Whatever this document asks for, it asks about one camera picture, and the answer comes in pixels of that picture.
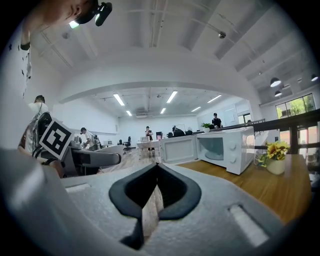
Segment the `white vase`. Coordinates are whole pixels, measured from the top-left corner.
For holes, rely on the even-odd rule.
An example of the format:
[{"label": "white vase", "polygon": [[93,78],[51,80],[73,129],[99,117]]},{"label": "white vase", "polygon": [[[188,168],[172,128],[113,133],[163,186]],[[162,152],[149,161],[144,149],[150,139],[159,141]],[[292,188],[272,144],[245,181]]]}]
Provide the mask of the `white vase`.
[{"label": "white vase", "polygon": [[286,161],[285,160],[273,160],[269,159],[266,164],[266,169],[275,175],[280,175],[285,172]]}]

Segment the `wall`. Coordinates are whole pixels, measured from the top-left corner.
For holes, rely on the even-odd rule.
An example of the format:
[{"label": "wall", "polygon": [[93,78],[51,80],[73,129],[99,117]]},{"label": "wall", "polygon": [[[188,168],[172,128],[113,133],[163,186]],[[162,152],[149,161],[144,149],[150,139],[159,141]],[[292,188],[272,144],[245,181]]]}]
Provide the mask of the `wall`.
[{"label": "wall", "polygon": [[28,82],[24,94],[27,104],[33,103],[36,96],[43,95],[49,111],[53,111],[54,104],[58,103],[61,93],[60,74],[32,48],[31,50],[32,77]]},{"label": "wall", "polygon": [[93,134],[97,134],[102,144],[108,140],[112,140],[113,144],[117,144],[119,141],[118,117],[113,116],[91,97],[55,104],[52,115],[72,129],[76,136],[79,136],[80,129],[85,127]]},{"label": "wall", "polygon": [[128,141],[131,136],[131,147],[136,147],[137,141],[145,136],[146,126],[149,126],[153,132],[152,138],[156,139],[156,132],[162,132],[167,136],[172,132],[173,125],[184,124],[185,129],[189,127],[195,132],[198,129],[196,116],[181,116],[181,117],[158,117],[158,118],[141,118],[132,117],[119,118],[120,137],[123,142]]},{"label": "wall", "polygon": [[76,65],[63,80],[60,100],[65,103],[101,92],[172,84],[176,87],[180,83],[260,104],[253,86],[221,61],[186,51],[134,47]]},{"label": "wall", "polygon": [[[243,100],[244,99],[240,97],[223,95],[216,102],[212,103],[212,107],[200,112],[196,116],[199,129],[202,130],[202,123],[211,124],[212,119],[214,118],[214,113],[217,113],[218,118],[221,119],[224,127],[239,124],[236,106],[238,103],[242,103]],[[233,121],[230,121],[231,113],[233,114]]]}]

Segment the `black camera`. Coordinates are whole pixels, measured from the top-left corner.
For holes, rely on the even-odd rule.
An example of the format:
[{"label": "black camera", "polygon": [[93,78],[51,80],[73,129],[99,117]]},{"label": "black camera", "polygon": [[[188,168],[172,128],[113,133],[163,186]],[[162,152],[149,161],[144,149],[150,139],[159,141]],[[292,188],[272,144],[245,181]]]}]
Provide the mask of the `black camera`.
[{"label": "black camera", "polygon": [[112,12],[112,3],[103,2],[96,13],[95,24],[98,27],[100,27],[105,22],[105,20],[107,19],[107,17],[111,12]]}]

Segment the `wooden floor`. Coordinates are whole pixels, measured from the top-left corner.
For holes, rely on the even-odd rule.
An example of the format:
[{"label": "wooden floor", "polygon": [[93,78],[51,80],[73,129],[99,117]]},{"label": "wooden floor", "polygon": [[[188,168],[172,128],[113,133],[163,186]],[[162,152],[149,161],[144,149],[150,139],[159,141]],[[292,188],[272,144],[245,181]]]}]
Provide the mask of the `wooden floor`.
[{"label": "wooden floor", "polygon": [[148,152],[144,150],[140,152],[138,148],[133,148],[125,152],[121,159],[121,163],[109,168],[105,168],[102,171],[109,173],[129,167],[145,166],[146,164],[161,163],[161,157],[159,151]]}]

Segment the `wooden countertop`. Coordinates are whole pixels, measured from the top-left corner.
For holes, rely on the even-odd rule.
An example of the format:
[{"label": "wooden countertop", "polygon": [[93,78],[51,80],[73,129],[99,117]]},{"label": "wooden countertop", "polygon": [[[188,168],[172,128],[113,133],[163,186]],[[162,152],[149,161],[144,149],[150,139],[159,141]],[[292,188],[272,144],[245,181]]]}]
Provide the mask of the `wooden countertop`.
[{"label": "wooden countertop", "polygon": [[179,166],[234,183],[273,210],[284,223],[301,216],[311,202],[309,172],[305,159],[299,154],[285,156],[285,172],[281,175],[253,163],[240,175],[202,160]]}]

